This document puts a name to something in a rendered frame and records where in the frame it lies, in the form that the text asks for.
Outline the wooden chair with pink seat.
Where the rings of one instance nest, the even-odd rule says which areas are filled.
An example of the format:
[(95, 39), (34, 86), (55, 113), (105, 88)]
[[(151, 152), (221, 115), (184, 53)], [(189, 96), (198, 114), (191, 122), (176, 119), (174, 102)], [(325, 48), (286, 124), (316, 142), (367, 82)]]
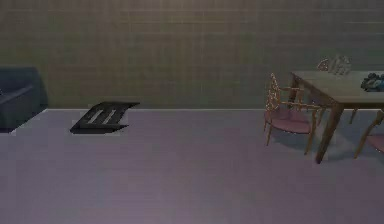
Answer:
[[(293, 92), (299, 95), (298, 101), (283, 101), (283, 92)], [(270, 143), (273, 129), (293, 134), (305, 134), (308, 141), (304, 154), (307, 155), (312, 147), (317, 127), (317, 112), (320, 106), (302, 102), (304, 90), (299, 87), (281, 87), (274, 73), (269, 76), (266, 89), (263, 130), (268, 130), (266, 145)]]
[(377, 111), (375, 119), (362, 134), (358, 147), (354, 152), (354, 159), (359, 156), (366, 143), (369, 143), (376, 151), (384, 154), (384, 133), (373, 133), (373, 129), (380, 126), (383, 120), (384, 111), (380, 109)]
[[(343, 55), (336, 55), (333, 59), (323, 59), (317, 65), (319, 71), (327, 71), (334, 75), (347, 75), (351, 71), (351, 67), (350, 59)], [(331, 107), (331, 102), (318, 93), (311, 94), (311, 101), (321, 107), (317, 118), (317, 125), (320, 125), (325, 111)]]

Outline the brown wooden dining table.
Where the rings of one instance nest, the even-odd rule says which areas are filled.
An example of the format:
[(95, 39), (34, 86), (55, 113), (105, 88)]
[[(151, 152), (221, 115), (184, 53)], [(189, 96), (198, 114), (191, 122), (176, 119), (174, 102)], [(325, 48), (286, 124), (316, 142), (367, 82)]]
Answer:
[(316, 163), (320, 164), (346, 109), (384, 109), (384, 92), (366, 92), (360, 85), (368, 71), (351, 71), (336, 76), (326, 71), (291, 71), (292, 87), (303, 85), (331, 103), (331, 111), (319, 144)]

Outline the dark blue sofa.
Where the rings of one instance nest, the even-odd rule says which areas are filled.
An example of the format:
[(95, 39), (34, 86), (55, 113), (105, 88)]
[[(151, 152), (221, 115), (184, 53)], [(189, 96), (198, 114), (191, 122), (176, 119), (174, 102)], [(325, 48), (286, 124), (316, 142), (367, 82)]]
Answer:
[(44, 82), (35, 67), (0, 67), (0, 133), (9, 133), (48, 107)]

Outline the dark blue green object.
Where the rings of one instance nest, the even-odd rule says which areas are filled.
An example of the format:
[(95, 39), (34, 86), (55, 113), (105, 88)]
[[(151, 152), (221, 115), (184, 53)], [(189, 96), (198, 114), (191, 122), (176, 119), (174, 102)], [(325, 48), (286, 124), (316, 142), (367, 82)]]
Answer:
[(361, 88), (366, 92), (384, 92), (384, 74), (369, 73), (363, 79)]

